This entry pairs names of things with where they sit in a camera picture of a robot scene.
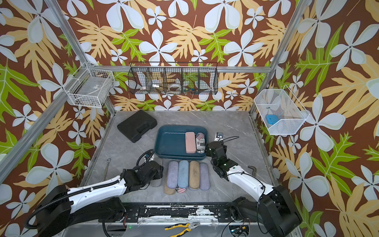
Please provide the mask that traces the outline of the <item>grey fabric glasses case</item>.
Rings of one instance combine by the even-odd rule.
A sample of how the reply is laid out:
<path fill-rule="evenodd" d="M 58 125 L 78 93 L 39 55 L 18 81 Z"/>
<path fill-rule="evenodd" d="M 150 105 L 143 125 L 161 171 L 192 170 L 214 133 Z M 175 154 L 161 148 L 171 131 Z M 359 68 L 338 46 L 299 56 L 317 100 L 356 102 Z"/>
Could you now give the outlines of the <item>grey fabric glasses case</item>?
<path fill-rule="evenodd" d="M 150 182 L 150 185 L 152 187 L 160 187 L 162 184 L 162 178 L 161 179 L 155 179 Z"/>

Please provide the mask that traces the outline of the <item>beige fabric glasses case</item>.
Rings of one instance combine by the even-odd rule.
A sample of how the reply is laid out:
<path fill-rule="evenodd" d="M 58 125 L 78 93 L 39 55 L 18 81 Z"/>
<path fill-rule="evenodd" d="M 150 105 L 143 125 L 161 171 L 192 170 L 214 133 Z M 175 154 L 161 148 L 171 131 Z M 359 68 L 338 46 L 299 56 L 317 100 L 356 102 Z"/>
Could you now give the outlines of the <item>beige fabric glasses case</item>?
<path fill-rule="evenodd" d="M 167 185 L 165 185 L 164 186 L 164 193 L 166 195 L 173 195 L 176 193 L 176 190 L 175 190 L 175 188 L 172 189 L 172 188 L 169 188 Z"/>

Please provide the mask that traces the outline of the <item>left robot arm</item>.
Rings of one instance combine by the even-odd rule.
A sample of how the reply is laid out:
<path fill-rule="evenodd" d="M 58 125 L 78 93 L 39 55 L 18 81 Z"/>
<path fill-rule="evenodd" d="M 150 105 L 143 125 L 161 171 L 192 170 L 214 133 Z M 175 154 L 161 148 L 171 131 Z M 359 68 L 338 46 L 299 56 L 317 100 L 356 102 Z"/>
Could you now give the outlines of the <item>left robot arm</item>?
<path fill-rule="evenodd" d="M 36 230 L 40 237 L 52 237 L 67 227 L 87 221 L 119 221 L 127 212 L 120 196 L 139 191 L 162 177 L 163 166 L 148 161 L 93 185 L 70 189 L 57 186 L 27 218 L 24 227 Z"/>

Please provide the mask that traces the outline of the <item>newspaper print glasses case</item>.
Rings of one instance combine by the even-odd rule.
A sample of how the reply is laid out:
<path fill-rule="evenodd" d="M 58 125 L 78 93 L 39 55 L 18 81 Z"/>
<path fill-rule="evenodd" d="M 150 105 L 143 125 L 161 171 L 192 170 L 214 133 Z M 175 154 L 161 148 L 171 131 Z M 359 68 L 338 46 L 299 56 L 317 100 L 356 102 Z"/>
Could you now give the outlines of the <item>newspaper print glasses case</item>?
<path fill-rule="evenodd" d="M 206 141 L 205 141 L 205 135 L 204 133 L 197 133 L 195 135 L 195 140 L 196 140 L 196 152 L 199 154 L 204 154 L 205 153 L 205 148 L 206 148 Z"/>

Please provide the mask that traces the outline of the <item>pink glasses case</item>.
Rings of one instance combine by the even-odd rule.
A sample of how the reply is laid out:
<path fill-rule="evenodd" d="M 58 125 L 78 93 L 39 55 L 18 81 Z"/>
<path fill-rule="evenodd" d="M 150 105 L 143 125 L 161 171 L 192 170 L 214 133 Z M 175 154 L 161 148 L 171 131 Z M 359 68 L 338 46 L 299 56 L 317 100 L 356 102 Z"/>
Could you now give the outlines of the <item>pink glasses case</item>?
<path fill-rule="evenodd" d="M 187 154 L 196 153 L 196 138 L 194 132 L 185 133 L 185 147 Z"/>

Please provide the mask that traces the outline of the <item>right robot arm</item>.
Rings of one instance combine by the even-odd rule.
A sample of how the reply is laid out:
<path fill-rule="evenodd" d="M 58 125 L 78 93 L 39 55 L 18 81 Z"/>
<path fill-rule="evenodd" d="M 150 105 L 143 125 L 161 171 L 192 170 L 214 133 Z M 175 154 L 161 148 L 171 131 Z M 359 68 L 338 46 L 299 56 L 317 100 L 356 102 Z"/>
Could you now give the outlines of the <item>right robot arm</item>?
<path fill-rule="evenodd" d="M 250 219 L 256 222 L 263 234 L 273 237 L 286 237 L 302 222 L 302 216 L 292 200 L 289 191 L 283 186 L 267 184 L 246 172 L 238 163 L 227 158 L 226 142 L 238 136 L 225 138 L 217 132 L 215 138 L 207 143 L 205 152 L 211 158 L 213 170 L 220 178 L 239 186 L 254 201 L 239 197 L 230 203 L 235 220 Z"/>

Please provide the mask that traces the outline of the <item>purple fabric glasses case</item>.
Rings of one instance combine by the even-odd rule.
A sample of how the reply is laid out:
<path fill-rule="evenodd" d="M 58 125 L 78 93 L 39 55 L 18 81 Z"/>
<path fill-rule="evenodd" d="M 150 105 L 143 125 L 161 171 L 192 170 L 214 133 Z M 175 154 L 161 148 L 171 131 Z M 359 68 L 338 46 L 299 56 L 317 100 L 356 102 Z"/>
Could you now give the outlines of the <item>purple fabric glasses case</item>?
<path fill-rule="evenodd" d="M 168 165 L 167 172 L 167 187 L 170 189 L 175 189 L 178 185 L 178 172 L 179 172 L 179 163 L 176 161 L 171 161 Z"/>

